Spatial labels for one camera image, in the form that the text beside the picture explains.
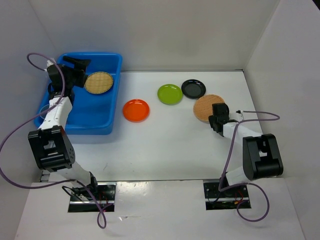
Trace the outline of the tan woven wicker tray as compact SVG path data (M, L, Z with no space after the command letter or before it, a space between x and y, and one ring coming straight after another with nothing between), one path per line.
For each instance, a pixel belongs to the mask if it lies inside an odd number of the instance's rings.
M209 123L209 116L213 115L213 104L225 103L224 99L219 95L207 94L200 97L193 106L195 117L204 123Z

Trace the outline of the green-rimmed bamboo tray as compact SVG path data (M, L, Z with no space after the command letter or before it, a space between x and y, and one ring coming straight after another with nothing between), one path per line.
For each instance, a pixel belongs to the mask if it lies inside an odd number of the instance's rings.
M109 91L113 84L114 79L109 73L98 71L87 77L84 88L91 94L99 95Z

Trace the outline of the black plastic plate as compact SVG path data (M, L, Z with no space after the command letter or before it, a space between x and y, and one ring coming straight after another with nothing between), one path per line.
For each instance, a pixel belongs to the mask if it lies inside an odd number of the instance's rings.
M182 93L189 99L197 100L206 94L206 86L197 79L188 79L181 85Z

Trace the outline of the green plastic plate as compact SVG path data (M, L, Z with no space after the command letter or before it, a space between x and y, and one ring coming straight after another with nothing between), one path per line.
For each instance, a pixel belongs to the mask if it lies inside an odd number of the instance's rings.
M157 97L163 104L176 105L182 100L183 92L175 84L164 84L158 89Z

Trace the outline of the blue plastic cup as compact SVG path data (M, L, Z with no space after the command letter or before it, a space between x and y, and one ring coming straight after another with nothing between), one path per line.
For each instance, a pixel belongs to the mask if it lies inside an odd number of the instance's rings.
M41 119L45 119L46 118L46 115L47 115L47 112L48 112L48 109L50 108L50 105L49 104L46 104L45 106L43 106L40 110L40 115L39 117Z

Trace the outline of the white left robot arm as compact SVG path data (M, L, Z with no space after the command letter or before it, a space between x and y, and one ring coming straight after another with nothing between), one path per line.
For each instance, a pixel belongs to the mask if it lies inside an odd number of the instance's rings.
M28 141L39 169L57 173L66 180L74 180L71 191L79 200L89 201L99 196L100 188L94 175L76 162L75 150L65 127L75 100L74 87L84 87L88 78L89 59L64 56L65 64L47 61L49 107L37 130L28 134Z

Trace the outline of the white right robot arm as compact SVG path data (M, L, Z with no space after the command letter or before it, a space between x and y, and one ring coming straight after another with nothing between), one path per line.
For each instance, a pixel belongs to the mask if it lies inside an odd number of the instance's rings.
M235 193L239 186L258 179L277 177L284 172L276 136L271 133L258 133L242 125L249 122L267 122L280 119L274 113L262 111L261 114L274 118L231 119L230 110L226 103L212 104L212 115L208 117L211 128L220 136L231 140L218 185L218 190L225 197ZM239 144L242 148L242 165L228 171L235 144Z

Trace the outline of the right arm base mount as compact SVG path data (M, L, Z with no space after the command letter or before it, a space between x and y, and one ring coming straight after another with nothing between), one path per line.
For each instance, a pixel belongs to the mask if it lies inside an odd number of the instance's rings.
M245 186L238 186L226 191L219 191L219 179L203 182L205 206L211 210L233 210L240 204L239 209L250 209L249 193Z

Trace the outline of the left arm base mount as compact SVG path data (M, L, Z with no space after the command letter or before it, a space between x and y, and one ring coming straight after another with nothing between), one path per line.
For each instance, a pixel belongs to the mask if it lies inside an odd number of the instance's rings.
M113 212L115 210L116 186L116 182L98 182L96 190L90 190L104 212ZM68 186L62 186L61 188L70 197L69 213L99 212L95 201L84 188Z

